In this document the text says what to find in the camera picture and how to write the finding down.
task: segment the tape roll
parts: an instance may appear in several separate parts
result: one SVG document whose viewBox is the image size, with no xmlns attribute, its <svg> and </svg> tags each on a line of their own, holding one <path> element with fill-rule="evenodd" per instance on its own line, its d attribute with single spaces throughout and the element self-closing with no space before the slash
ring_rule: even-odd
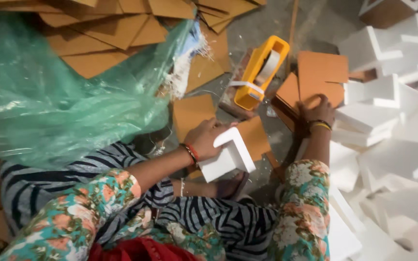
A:
<svg viewBox="0 0 418 261">
<path fill-rule="evenodd" d="M 254 83 L 257 86 L 261 86 L 264 82 L 269 79 L 269 77 L 275 73 L 275 69 L 277 68 L 278 63 L 280 62 L 280 54 L 274 50 L 270 51 L 269 57 L 267 61 L 264 63 L 261 71 L 257 74 Z"/>
</svg>

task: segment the person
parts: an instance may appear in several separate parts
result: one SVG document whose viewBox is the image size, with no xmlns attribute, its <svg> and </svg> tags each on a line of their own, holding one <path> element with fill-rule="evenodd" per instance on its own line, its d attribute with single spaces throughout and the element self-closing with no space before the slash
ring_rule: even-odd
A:
<svg viewBox="0 0 418 261">
<path fill-rule="evenodd" d="M 4 163 L 3 208 L 21 230 L 0 260 L 328 260 L 334 110 L 320 98 L 300 106 L 310 142 L 287 170 L 279 210 L 232 200 L 246 174 L 208 184 L 167 177 L 220 152 L 212 144 L 227 127 L 216 119 L 147 161 L 116 143 L 59 172 Z"/>
</svg>

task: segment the yellow tape dispenser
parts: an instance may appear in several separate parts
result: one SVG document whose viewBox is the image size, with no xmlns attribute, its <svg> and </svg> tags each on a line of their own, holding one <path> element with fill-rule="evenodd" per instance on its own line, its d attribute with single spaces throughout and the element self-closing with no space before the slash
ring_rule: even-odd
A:
<svg viewBox="0 0 418 261">
<path fill-rule="evenodd" d="M 240 86 L 235 94 L 235 104 L 245 110 L 253 110 L 264 99 L 264 91 L 289 50 L 287 42 L 275 35 L 253 50 L 241 81 L 230 83 L 230 86 Z"/>
</svg>

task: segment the plastic sheet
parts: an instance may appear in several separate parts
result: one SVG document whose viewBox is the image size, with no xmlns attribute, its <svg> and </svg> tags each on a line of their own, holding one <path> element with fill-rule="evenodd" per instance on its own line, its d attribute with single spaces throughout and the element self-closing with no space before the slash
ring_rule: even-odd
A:
<svg viewBox="0 0 418 261">
<path fill-rule="evenodd" d="M 194 21 L 86 80 L 20 14 L 0 13 L 0 158 L 58 169 L 118 140 L 164 127 L 156 97 Z"/>
</svg>

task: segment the bangle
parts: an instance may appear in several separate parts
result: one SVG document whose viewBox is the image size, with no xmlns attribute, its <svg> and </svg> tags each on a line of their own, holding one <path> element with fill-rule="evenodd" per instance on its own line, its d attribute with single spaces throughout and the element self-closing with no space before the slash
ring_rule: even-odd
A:
<svg viewBox="0 0 418 261">
<path fill-rule="evenodd" d="M 184 143 L 181 143 L 180 146 L 184 147 L 188 151 L 189 155 L 191 156 L 191 158 L 193 160 L 194 166 L 196 168 L 199 168 L 198 154 L 196 153 L 196 151 L 194 150 L 194 148 L 191 145 L 186 145 Z"/>
<path fill-rule="evenodd" d="M 314 124 L 314 123 L 318 123 L 318 122 L 325 124 L 325 125 L 328 127 L 328 129 L 329 129 L 329 130 L 332 130 L 332 127 L 330 126 L 330 124 L 328 124 L 328 122 L 326 122 L 326 121 L 324 121 L 324 120 L 313 120 L 313 121 L 308 121 L 308 122 L 307 122 L 307 124 L 309 124 L 309 126 L 310 126 L 310 127 L 312 127 L 312 124 Z"/>
<path fill-rule="evenodd" d="M 316 126 L 322 126 L 322 127 L 327 128 L 329 131 L 332 131 L 332 129 L 330 127 L 328 127 L 328 125 L 326 125 L 325 123 L 322 123 L 322 122 L 315 122 L 315 123 L 313 123 L 313 125 L 310 127 L 310 129 L 312 127 L 316 127 Z"/>
</svg>

